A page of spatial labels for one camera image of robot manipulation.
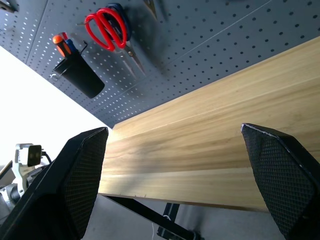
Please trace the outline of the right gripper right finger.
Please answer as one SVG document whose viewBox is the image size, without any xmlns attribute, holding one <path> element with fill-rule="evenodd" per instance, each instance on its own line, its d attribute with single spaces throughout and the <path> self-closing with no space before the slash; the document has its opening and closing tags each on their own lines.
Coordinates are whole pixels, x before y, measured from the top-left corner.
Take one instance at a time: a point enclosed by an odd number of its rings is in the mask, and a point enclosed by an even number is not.
<svg viewBox="0 0 320 240">
<path fill-rule="evenodd" d="M 293 136 L 244 123 L 262 198 L 285 240 L 320 240 L 320 163 Z"/>
</svg>

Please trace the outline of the black metal table frame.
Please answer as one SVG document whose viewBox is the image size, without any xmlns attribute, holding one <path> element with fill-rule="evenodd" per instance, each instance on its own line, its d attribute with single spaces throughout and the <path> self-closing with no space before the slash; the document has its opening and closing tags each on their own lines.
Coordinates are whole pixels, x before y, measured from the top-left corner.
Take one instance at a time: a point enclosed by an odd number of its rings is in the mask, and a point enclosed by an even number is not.
<svg viewBox="0 0 320 240">
<path fill-rule="evenodd" d="M 105 197 L 151 223 L 158 225 L 156 234 L 164 240 L 204 240 L 197 231 L 188 230 L 175 223 L 180 207 L 178 203 L 168 202 L 163 214 L 159 214 L 133 198 L 119 196 Z"/>
</svg>

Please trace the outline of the blue handled screwdriver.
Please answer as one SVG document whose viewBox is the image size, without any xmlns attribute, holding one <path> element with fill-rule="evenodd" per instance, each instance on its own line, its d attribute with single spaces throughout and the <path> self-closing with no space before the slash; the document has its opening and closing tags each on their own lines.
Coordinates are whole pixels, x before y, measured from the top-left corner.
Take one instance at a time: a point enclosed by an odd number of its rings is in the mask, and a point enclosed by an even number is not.
<svg viewBox="0 0 320 240">
<path fill-rule="evenodd" d="M 78 51 L 71 39 L 67 39 L 65 42 L 72 53 L 76 53 Z"/>
</svg>

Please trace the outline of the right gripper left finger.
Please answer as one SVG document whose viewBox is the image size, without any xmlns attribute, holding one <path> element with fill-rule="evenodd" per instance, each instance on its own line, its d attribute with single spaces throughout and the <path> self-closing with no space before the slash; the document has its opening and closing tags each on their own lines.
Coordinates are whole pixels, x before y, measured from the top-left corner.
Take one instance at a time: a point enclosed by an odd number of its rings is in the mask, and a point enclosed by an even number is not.
<svg viewBox="0 0 320 240">
<path fill-rule="evenodd" d="M 81 240 L 97 198 L 109 131 L 70 138 L 0 226 L 0 240 Z"/>
</svg>

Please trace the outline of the red handled scissors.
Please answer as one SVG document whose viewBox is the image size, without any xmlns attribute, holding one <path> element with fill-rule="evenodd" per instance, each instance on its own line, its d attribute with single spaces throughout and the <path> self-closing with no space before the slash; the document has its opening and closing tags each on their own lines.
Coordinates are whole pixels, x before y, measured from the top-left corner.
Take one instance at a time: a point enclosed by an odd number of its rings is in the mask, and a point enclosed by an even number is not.
<svg viewBox="0 0 320 240">
<path fill-rule="evenodd" d="M 108 20 L 106 18 L 107 16 L 113 16 L 117 20 L 117 22 L 120 24 L 120 28 L 123 33 L 122 39 L 117 35 L 114 28 L 108 22 Z M 93 30 L 91 29 L 91 22 L 95 23 L 95 25 L 97 26 L 97 29 L 99 30 L 99 32 L 102 36 L 102 39 L 99 39 L 98 36 L 96 36 L 94 34 Z M 120 17 L 120 15 L 116 11 L 114 11 L 110 8 L 107 8 L 107 7 L 100 8 L 96 12 L 87 15 L 84 20 L 84 27 L 85 27 L 86 31 L 88 32 L 88 34 L 90 35 L 90 37 L 98 45 L 100 45 L 102 48 L 104 48 L 105 50 L 107 50 L 109 52 L 116 51 L 116 47 L 119 47 L 120 49 L 124 49 L 127 45 L 129 45 L 127 43 L 127 36 L 126 36 L 127 30 L 126 30 L 124 21 L 122 20 L 122 18 Z M 131 59 L 136 64 L 138 69 L 144 74 L 145 70 L 144 70 L 135 50 L 133 49 L 133 47 L 131 45 L 131 40 L 129 42 L 130 42 L 130 46 L 131 46 L 129 48 L 129 50 L 133 52 L 133 57 L 131 57 Z"/>
</svg>

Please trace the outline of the grey metal pegboard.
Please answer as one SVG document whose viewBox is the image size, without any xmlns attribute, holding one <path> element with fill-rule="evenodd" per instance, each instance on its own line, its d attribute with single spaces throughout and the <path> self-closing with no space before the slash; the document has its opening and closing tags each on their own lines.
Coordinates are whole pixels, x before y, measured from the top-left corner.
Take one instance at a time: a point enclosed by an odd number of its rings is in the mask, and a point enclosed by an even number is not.
<svg viewBox="0 0 320 240">
<path fill-rule="evenodd" d="M 0 47 L 106 125 L 115 124 L 320 36 L 320 0 L 0 0 Z M 83 26 L 110 3 L 124 8 L 141 63 L 109 52 Z M 52 43 L 66 32 L 104 82 L 93 99 L 63 77 Z"/>
</svg>

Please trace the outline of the orange black screwdriver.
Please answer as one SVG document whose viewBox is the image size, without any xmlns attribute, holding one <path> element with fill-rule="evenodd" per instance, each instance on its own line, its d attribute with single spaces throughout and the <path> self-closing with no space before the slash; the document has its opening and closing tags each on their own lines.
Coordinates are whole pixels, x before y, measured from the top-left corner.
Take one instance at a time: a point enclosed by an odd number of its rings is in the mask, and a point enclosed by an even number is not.
<svg viewBox="0 0 320 240">
<path fill-rule="evenodd" d="M 67 45 L 66 41 L 63 39 L 60 35 L 55 35 L 52 38 L 52 42 L 54 43 L 57 50 L 60 52 L 60 54 L 66 58 L 72 54 L 69 46 Z"/>
</svg>

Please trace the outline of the black tool cup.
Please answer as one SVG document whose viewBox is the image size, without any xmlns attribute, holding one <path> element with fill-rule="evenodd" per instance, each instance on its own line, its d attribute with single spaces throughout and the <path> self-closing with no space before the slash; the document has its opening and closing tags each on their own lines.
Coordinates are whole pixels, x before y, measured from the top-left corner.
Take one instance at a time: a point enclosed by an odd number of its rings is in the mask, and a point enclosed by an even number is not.
<svg viewBox="0 0 320 240">
<path fill-rule="evenodd" d="M 88 98 L 93 99 L 105 87 L 104 82 L 83 59 L 79 52 L 64 58 L 54 69 Z"/>
</svg>

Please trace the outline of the blue handled scissors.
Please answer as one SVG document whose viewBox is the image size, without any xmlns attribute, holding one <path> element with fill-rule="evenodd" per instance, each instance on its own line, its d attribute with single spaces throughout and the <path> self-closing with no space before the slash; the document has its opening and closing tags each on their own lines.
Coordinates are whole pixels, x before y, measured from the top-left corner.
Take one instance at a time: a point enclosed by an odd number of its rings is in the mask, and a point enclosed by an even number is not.
<svg viewBox="0 0 320 240">
<path fill-rule="evenodd" d="M 119 47 L 116 47 L 115 53 L 121 57 L 123 64 L 126 66 L 127 70 L 131 74 L 131 76 L 134 77 L 135 79 L 137 79 L 137 76 L 135 74 L 134 69 L 129 64 L 129 58 L 128 58 L 128 57 L 133 57 L 133 52 L 131 50 L 129 50 L 129 48 L 131 47 L 130 40 L 132 37 L 131 23 L 128 19 L 128 16 L 127 16 L 124 8 L 122 7 L 122 5 L 120 3 L 115 3 L 115 2 L 109 3 L 107 5 L 107 8 L 112 9 L 113 11 L 117 12 L 124 22 L 124 25 L 126 27 L 126 37 L 127 37 L 126 43 L 129 45 L 127 45 L 124 49 L 120 49 Z M 118 21 L 113 16 L 106 16 L 106 19 L 108 20 L 110 25 L 113 27 L 113 29 L 115 30 L 117 35 L 122 39 L 123 33 L 122 33 L 121 26 L 118 23 Z"/>
</svg>

